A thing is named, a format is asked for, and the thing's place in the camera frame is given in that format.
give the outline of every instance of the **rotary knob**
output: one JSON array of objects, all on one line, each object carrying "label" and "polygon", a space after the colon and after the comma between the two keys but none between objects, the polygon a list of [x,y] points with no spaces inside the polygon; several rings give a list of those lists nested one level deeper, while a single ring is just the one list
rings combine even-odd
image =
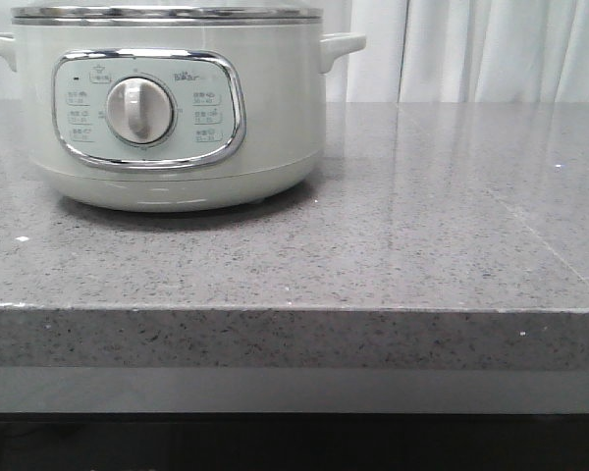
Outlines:
[{"label": "rotary knob", "polygon": [[125,78],[107,96],[107,123],[128,142],[150,144],[162,138],[173,123],[173,104],[155,81]]}]

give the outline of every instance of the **electric pot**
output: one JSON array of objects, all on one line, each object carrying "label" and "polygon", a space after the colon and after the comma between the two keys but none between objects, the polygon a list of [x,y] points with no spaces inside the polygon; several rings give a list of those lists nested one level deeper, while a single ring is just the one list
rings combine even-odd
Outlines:
[{"label": "electric pot", "polygon": [[299,2],[15,8],[32,161],[65,195],[130,211],[235,205],[303,180],[323,152],[325,80],[361,34]]}]

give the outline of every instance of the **countertop surface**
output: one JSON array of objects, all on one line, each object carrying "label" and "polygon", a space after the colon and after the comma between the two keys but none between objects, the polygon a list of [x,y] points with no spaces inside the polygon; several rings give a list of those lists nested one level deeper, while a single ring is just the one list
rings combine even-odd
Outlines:
[{"label": "countertop surface", "polygon": [[260,204],[89,207],[0,101],[0,366],[589,369],[589,105],[330,105]]}]

